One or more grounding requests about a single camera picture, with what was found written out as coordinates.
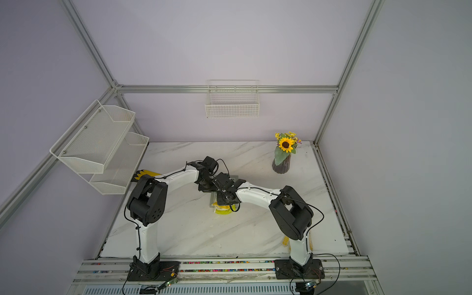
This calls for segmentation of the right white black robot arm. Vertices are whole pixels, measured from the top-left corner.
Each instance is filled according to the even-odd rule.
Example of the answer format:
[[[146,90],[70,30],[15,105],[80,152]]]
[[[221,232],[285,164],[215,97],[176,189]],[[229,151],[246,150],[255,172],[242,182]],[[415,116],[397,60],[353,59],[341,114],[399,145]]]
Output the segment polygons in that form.
[[[291,264],[302,268],[311,263],[308,233],[314,213],[294,188],[261,188],[244,179],[234,181],[226,173],[218,174],[212,183],[221,205],[239,207],[248,203],[269,210],[279,229],[289,239]]]

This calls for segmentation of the green picture frame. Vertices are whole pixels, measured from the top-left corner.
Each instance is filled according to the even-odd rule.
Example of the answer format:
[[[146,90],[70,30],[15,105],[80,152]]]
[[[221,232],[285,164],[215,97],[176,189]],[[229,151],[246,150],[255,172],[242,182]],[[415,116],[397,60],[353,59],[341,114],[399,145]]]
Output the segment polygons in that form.
[[[216,178],[223,179],[223,180],[225,180],[226,178],[229,178],[233,182],[236,182],[239,179],[238,175],[230,175],[228,173],[220,173],[219,175],[216,176]],[[212,207],[212,203],[217,202],[217,200],[218,200],[217,196],[218,196],[217,192],[212,192],[211,193],[211,196],[210,196],[210,206],[211,207]],[[239,203],[234,203],[230,206],[231,206],[231,209],[233,211],[233,210],[236,210],[238,208]]]

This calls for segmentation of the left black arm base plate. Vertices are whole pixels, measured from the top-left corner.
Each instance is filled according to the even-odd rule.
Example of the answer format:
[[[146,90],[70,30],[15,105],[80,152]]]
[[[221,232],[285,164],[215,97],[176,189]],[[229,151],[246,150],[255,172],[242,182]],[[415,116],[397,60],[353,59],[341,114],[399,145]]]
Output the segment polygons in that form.
[[[130,272],[127,280],[134,281],[170,281],[177,277],[180,262],[178,261],[158,261],[146,264],[135,260],[130,264]]]

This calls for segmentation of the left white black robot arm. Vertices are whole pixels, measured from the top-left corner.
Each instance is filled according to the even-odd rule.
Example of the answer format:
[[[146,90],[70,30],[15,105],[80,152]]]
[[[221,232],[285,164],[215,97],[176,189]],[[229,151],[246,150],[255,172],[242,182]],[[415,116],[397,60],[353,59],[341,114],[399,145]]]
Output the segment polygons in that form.
[[[169,193],[191,183],[210,192],[214,188],[212,179],[218,168],[219,164],[215,161],[193,161],[165,175],[139,176],[124,209],[125,219],[135,225],[137,261],[141,264],[153,264],[159,260],[157,222],[164,214]]]

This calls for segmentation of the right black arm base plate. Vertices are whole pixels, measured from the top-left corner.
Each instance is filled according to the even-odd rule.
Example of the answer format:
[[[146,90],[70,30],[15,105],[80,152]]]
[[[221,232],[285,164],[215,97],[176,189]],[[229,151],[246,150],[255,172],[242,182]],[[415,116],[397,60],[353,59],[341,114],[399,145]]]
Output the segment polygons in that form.
[[[320,259],[310,259],[304,266],[296,264],[291,259],[277,259],[274,264],[277,280],[325,278],[324,267]]]

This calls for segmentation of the yellow green white cloth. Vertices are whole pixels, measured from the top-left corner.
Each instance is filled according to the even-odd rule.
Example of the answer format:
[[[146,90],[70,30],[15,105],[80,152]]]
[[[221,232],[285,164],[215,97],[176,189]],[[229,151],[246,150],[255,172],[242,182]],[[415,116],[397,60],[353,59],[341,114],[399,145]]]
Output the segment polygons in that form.
[[[217,202],[212,203],[214,207],[214,213],[217,215],[228,215],[232,213],[231,206],[229,205],[218,205]]]

